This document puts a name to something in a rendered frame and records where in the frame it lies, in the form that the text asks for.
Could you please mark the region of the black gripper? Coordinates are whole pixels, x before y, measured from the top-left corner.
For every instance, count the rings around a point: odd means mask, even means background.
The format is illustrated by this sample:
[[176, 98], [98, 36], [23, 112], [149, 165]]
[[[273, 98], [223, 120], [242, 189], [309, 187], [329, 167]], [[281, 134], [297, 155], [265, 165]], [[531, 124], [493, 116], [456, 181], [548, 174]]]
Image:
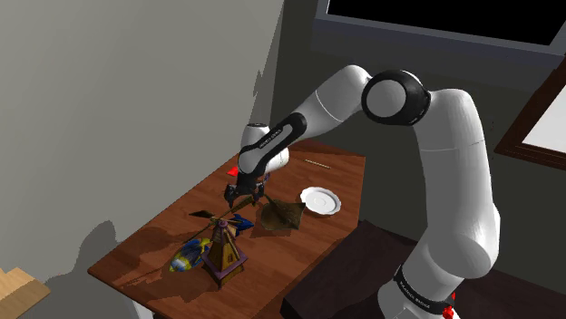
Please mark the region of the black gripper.
[[256, 205], [264, 196], [265, 185], [257, 182], [257, 176], [239, 172], [236, 185], [227, 185], [224, 191], [224, 198], [232, 208], [234, 201], [240, 196], [251, 195], [252, 204]]

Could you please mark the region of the brown framed wall picture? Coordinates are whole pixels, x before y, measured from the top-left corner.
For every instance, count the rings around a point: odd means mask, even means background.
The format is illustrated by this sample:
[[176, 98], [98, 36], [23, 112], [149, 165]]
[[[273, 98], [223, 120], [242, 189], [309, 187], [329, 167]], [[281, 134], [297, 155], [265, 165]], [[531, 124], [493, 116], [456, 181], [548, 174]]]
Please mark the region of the brown framed wall picture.
[[566, 170], [566, 56], [534, 91], [494, 152]]

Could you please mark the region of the brown stingray figure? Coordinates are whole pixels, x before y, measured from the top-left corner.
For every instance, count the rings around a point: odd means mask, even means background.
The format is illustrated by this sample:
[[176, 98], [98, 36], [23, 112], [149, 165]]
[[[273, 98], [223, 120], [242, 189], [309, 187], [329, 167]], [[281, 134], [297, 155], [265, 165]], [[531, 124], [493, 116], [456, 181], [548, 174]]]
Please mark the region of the brown stingray figure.
[[268, 204], [261, 209], [261, 225], [270, 231], [299, 230], [306, 204], [285, 202], [265, 195]]

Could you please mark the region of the light wooden box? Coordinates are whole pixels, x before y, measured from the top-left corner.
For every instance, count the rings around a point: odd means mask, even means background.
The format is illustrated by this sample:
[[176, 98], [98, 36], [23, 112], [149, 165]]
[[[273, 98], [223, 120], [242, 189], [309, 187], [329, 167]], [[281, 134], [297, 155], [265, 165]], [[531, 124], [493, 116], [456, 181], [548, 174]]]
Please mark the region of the light wooden box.
[[45, 299], [51, 290], [24, 270], [0, 268], [0, 319], [18, 319]]

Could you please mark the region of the dark window with grey frame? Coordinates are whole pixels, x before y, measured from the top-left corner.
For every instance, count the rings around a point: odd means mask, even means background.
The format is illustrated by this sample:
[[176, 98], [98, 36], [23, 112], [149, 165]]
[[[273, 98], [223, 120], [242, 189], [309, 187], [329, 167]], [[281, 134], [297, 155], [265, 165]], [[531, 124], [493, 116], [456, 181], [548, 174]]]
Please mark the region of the dark window with grey frame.
[[566, 0], [317, 0], [325, 22], [566, 55]]

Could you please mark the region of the white round plate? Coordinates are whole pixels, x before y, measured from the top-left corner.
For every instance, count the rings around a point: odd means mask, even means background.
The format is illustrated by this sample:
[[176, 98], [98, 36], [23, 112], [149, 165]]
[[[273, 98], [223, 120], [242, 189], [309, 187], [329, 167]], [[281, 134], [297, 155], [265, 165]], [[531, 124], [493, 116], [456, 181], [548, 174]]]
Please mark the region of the white round plate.
[[299, 196], [307, 209], [321, 216], [334, 215], [341, 209], [339, 197], [326, 188], [305, 188]]

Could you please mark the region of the brown wooden table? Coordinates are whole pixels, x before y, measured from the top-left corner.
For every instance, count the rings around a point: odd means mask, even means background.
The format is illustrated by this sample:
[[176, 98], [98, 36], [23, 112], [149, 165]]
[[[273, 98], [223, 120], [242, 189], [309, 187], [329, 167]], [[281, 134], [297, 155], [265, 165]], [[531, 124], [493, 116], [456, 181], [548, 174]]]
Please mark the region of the brown wooden table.
[[223, 192], [235, 180], [227, 172], [236, 159], [210, 173], [88, 272], [166, 319], [280, 319], [286, 292], [357, 226], [365, 162], [362, 155], [313, 140], [293, 145], [288, 165], [271, 175], [267, 194], [295, 202], [303, 189], [321, 187], [339, 197], [341, 209], [330, 217], [305, 212], [299, 230], [267, 231], [259, 223], [259, 207], [243, 208], [241, 215], [255, 226], [237, 244], [249, 259], [222, 288], [201, 267], [172, 273], [169, 263], [182, 242], [208, 223], [190, 213], [228, 210]]

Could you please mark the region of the toy windmill with purple base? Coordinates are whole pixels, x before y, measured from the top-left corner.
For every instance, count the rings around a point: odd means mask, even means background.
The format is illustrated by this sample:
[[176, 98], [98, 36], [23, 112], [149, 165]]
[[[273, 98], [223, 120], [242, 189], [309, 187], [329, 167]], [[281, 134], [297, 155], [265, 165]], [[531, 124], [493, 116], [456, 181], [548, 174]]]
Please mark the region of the toy windmill with purple base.
[[248, 197], [220, 217], [215, 217], [208, 210], [190, 213], [191, 216], [209, 218], [210, 223], [203, 228], [207, 230], [213, 227], [211, 238], [202, 238], [199, 244], [200, 252], [194, 252], [188, 258], [191, 268], [203, 262], [203, 268], [210, 274], [212, 279], [222, 288], [234, 275], [244, 270], [243, 264], [247, 256], [236, 246], [235, 237], [239, 233], [238, 226], [243, 219], [224, 219], [229, 213], [246, 207], [254, 202], [253, 197]]

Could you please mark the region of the dark robot stand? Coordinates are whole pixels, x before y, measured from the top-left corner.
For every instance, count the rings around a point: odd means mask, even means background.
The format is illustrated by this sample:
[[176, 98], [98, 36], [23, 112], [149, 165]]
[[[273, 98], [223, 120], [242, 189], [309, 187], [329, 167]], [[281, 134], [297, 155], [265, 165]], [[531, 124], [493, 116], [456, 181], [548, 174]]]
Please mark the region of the dark robot stand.
[[[384, 319], [377, 290], [416, 242], [363, 221], [283, 299], [284, 319]], [[566, 295], [491, 271], [455, 290], [462, 319], [566, 319]]]

